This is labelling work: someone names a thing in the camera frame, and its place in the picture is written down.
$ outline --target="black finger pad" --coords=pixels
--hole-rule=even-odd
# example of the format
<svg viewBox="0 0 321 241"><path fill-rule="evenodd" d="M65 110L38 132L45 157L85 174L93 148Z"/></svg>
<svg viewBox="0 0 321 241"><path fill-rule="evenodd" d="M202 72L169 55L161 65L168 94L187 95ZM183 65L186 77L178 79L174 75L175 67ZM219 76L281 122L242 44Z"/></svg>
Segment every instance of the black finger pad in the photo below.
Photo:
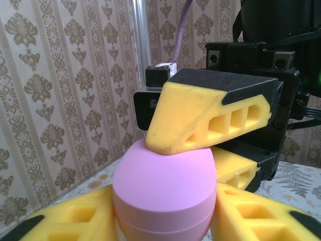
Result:
<svg viewBox="0 0 321 241"><path fill-rule="evenodd" d="M317 236L321 240L321 223L318 222L315 218L300 213L297 211L291 211L291 216L294 217L299 223L306 227L310 232Z"/></svg>
<svg viewBox="0 0 321 241"><path fill-rule="evenodd" d="M40 223L45 216L38 215L33 218L21 222L13 230L6 234L0 241L19 241L27 233L29 233L38 223Z"/></svg>

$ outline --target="white connector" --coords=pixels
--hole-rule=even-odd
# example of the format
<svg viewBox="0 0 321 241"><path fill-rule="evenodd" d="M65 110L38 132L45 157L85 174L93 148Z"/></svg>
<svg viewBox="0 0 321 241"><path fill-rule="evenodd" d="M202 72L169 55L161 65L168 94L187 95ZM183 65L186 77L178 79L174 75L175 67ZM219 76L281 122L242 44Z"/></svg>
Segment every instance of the white connector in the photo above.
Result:
<svg viewBox="0 0 321 241"><path fill-rule="evenodd" d="M174 74L177 73L177 63L176 62L159 63L155 67L163 67L163 66L168 66L170 68L171 78L173 77Z"/></svg>

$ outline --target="screw hole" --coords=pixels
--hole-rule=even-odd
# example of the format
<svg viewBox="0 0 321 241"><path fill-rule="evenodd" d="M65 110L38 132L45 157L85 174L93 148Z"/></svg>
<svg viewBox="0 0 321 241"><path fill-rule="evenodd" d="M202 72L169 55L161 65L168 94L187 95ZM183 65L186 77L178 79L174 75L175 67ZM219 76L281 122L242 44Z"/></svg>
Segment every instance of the screw hole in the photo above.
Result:
<svg viewBox="0 0 321 241"><path fill-rule="evenodd" d="M153 109L156 108L157 100L152 99L152 100L150 101L149 105L150 105L150 108L153 108Z"/></svg>
<svg viewBox="0 0 321 241"><path fill-rule="evenodd" d="M288 98L283 98L283 99L281 99L281 101L280 101L280 105L282 105L282 106L287 106L288 104L289 104L289 99Z"/></svg>
<svg viewBox="0 0 321 241"><path fill-rule="evenodd" d="M216 63L217 62L217 56L215 54L213 54L211 57L210 57L210 61L212 63Z"/></svg>
<svg viewBox="0 0 321 241"><path fill-rule="evenodd" d="M261 151L261 154L262 154L262 155L265 155L265 156L271 155L271 153L268 152L268 151L266 151L266 150L262 150L262 151Z"/></svg>
<svg viewBox="0 0 321 241"><path fill-rule="evenodd" d="M284 59L278 59L275 61L275 68L283 69L286 66L286 61Z"/></svg>
<svg viewBox="0 0 321 241"><path fill-rule="evenodd" d="M242 67L244 64L244 60L243 59L237 59L236 60L236 66L237 67Z"/></svg>
<svg viewBox="0 0 321 241"><path fill-rule="evenodd" d="M277 130L280 130L283 128L283 124L281 122L274 122L273 127Z"/></svg>

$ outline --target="damask wallpaper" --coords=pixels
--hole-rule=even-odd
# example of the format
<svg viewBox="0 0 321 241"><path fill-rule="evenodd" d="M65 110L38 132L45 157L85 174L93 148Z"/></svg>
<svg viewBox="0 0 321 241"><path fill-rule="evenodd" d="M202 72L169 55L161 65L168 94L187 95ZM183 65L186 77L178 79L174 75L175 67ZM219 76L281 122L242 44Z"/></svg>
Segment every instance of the damask wallpaper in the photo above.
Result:
<svg viewBox="0 0 321 241"><path fill-rule="evenodd" d="M129 1L1 0L0 233L142 138Z"/></svg>
<svg viewBox="0 0 321 241"><path fill-rule="evenodd" d="M152 64L171 59L185 1L145 0ZM205 68L205 44L233 40L232 26L239 9L240 1L194 0L185 25L179 68ZM321 99L312 96L309 106L320 109ZM288 131L281 159L321 167L321 127Z"/></svg>

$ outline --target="pink lid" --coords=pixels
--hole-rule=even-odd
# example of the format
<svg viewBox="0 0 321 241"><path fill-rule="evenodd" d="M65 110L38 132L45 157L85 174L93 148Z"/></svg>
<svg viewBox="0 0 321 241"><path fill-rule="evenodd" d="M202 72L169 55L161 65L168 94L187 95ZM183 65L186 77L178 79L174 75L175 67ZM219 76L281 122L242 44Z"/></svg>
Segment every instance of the pink lid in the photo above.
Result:
<svg viewBox="0 0 321 241"><path fill-rule="evenodd" d="M196 226L212 216L215 207L211 149L163 156L139 140L118 165L113 191L117 216L134 227L177 232Z"/></svg>

